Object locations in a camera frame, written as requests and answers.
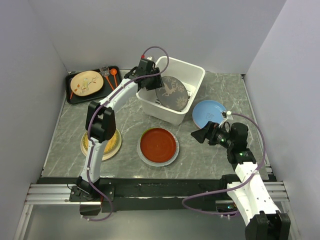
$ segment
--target tray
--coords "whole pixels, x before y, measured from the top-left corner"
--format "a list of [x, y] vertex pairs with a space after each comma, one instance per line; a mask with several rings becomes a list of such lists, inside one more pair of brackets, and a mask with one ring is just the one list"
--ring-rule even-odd
[[[109, 70], [111, 69], [116, 69], [117, 71], [117, 74], [115, 75], [115, 78], [116, 78], [116, 81], [119, 85], [119, 83], [121, 83], [122, 81], [122, 77], [121, 77], [121, 74], [120, 74], [120, 70], [117, 66], [109, 66]], [[95, 71], [97, 73], [100, 73], [100, 70], [99, 69], [93, 69], [92, 71]], [[104, 98], [106, 96], [108, 96], [113, 90], [111, 89], [107, 79], [103, 76], [103, 86], [102, 88], [91, 94], [91, 95], [88, 95], [88, 96], [77, 96], [75, 94], [73, 94], [72, 98], [70, 99], [70, 95], [71, 95], [71, 89], [70, 89], [70, 82], [72, 80], [72, 78], [79, 74], [80, 72], [77, 72], [77, 73], [72, 73], [72, 74], [69, 74], [68, 76], [65, 77], [65, 92], [66, 92], [66, 101], [69, 103], [69, 104], [80, 104], [80, 103], [84, 103], [84, 102], [88, 102], [88, 101], [92, 101], [92, 100], [95, 100], [95, 99], [101, 99], [101, 98]], [[115, 79], [114, 79], [114, 76], [113, 75], [109, 75], [109, 80], [112, 84], [112, 86], [114, 88], [116, 88], [116, 84], [115, 84]]]

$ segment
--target gray floor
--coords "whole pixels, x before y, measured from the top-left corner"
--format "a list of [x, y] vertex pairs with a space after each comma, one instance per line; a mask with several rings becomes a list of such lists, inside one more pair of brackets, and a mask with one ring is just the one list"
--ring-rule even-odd
[[24, 240], [244, 240], [241, 216], [190, 210], [119, 211], [102, 222], [80, 219], [79, 206], [35, 205]]
[[[146, 115], [139, 100], [134, 96], [116, 113], [116, 125], [122, 135], [120, 151], [101, 165], [102, 177], [117, 178], [163, 178], [163, 179], [220, 179], [222, 175], [234, 173], [227, 160], [226, 150], [220, 146], [200, 144], [190, 133], [198, 128], [192, 120], [192, 109], [203, 100], [215, 100], [228, 110], [253, 117], [245, 86], [240, 74], [207, 73], [195, 100], [182, 124], [174, 126]], [[88, 102], [64, 104], [53, 143], [44, 167], [43, 177], [77, 177], [85, 164], [80, 141], [85, 132]], [[257, 161], [262, 151], [254, 125], [237, 117], [237, 122], [249, 126], [248, 146]], [[164, 128], [176, 135], [180, 153], [166, 167], [152, 167], [144, 163], [137, 153], [137, 142], [149, 128]], [[268, 179], [265, 168], [260, 170], [264, 180]]]

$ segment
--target blue plate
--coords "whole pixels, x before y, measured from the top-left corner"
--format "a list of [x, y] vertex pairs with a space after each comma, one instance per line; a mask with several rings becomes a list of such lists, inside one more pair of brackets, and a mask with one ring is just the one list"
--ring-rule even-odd
[[199, 102], [192, 111], [192, 119], [202, 129], [209, 121], [220, 124], [224, 118], [221, 113], [227, 109], [219, 102], [205, 100]]

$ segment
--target wall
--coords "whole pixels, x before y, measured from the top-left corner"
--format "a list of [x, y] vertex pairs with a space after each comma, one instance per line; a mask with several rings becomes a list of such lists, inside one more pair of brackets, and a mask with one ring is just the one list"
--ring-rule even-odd
[[40, 176], [67, 74], [25, 0], [0, 1], [0, 239], [12, 239]]
[[288, 0], [245, 82], [302, 239], [319, 239], [320, 3]]
[[159, 45], [207, 71], [243, 74], [285, 1], [29, 0], [69, 71], [131, 69]]

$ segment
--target spoon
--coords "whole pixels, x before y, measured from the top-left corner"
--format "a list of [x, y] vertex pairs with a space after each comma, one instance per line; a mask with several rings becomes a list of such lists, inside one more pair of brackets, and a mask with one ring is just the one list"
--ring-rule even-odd
[[116, 79], [117, 69], [112, 68], [112, 69], [110, 70], [110, 73], [111, 73], [111, 75], [113, 75], [114, 82], [115, 82], [115, 87], [118, 87], [118, 83], [117, 83], [117, 79]]

